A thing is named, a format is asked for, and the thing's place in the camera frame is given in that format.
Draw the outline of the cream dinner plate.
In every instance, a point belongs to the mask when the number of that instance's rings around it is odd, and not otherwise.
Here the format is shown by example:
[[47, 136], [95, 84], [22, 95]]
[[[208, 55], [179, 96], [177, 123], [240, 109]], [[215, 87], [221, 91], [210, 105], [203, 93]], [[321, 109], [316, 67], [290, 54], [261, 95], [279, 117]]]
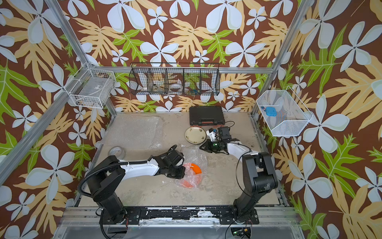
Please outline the cream dinner plate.
[[207, 134], [201, 127], [192, 126], [186, 130], [185, 138], [191, 144], [201, 144], [206, 140]]

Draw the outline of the clear bubble wrap sheet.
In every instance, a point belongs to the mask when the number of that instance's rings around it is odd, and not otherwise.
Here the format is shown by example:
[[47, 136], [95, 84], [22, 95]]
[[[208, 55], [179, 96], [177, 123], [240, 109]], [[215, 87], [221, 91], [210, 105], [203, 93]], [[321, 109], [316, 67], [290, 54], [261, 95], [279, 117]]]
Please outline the clear bubble wrap sheet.
[[185, 176], [177, 184], [184, 188], [198, 188], [208, 169], [207, 156], [197, 146], [183, 147], [181, 152], [185, 158]]

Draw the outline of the orange plastic plate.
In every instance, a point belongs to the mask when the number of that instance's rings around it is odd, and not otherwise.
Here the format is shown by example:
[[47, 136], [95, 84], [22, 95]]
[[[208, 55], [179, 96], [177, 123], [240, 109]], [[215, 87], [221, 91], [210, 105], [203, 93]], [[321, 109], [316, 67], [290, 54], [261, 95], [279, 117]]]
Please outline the orange plastic plate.
[[198, 188], [201, 184], [203, 175], [199, 166], [194, 163], [186, 163], [185, 176], [180, 181], [180, 185], [185, 188]]

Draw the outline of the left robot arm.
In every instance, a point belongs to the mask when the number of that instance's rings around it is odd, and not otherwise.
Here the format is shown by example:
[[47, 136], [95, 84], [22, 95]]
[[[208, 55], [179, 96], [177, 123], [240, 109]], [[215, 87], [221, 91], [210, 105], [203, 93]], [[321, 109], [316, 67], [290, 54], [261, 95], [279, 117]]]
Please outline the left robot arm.
[[158, 156], [150, 156], [142, 161], [119, 160], [115, 155], [108, 156], [80, 181], [77, 191], [92, 198], [102, 209], [101, 223], [119, 224], [127, 219], [127, 211], [115, 193], [123, 180], [141, 176], [165, 175], [168, 178], [182, 179], [186, 168], [184, 155], [176, 150], [176, 145]]

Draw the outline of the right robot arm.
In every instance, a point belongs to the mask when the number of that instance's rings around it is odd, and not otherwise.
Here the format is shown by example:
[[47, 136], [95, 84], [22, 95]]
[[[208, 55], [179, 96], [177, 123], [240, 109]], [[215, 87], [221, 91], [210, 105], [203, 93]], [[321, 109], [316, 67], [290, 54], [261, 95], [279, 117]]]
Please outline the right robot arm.
[[234, 156], [242, 163], [244, 187], [234, 200], [233, 211], [236, 223], [256, 221], [255, 205], [260, 199], [278, 187], [278, 178], [272, 157], [267, 152], [257, 152], [230, 135], [227, 126], [209, 129], [207, 139], [200, 149], [208, 153], [223, 153]]

